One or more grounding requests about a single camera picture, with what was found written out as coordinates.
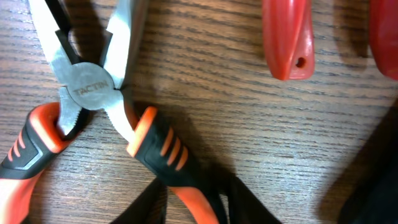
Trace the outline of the red handled snips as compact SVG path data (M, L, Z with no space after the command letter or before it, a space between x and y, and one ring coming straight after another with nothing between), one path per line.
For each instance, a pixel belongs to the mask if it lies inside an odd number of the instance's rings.
M308 79L315 71L311 1L263 0L262 39L272 76ZM370 0L369 44L379 71L397 79L397 0Z

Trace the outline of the orange black needle-nose pliers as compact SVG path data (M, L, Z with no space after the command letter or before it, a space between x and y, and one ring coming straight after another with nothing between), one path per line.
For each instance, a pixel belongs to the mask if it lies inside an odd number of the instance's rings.
M210 201L219 223L227 216L216 187L159 111L134 111L124 79L135 63L147 1L119 1L106 28L99 63L84 62L69 43L71 25L58 1L31 1L45 58L61 84L60 99L34 108L1 163L1 222L22 223L47 164L65 150L92 111L104 110L128 142L127 151L169 187L194 187Z

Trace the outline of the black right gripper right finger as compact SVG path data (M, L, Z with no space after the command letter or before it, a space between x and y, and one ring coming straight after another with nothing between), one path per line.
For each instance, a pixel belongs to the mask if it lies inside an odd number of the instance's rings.
M347 198L337 222L397 224L397 102L359 152L366 170Z

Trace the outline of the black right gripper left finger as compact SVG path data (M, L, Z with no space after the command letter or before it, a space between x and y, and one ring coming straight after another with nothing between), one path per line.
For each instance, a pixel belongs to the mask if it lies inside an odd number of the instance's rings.
M219 223L210 201L194 187L172 187L197 223ZM229 176L221 183L228 198L228 223L280 224L238 177ZM167 186L154 179L113 223L165 223Z

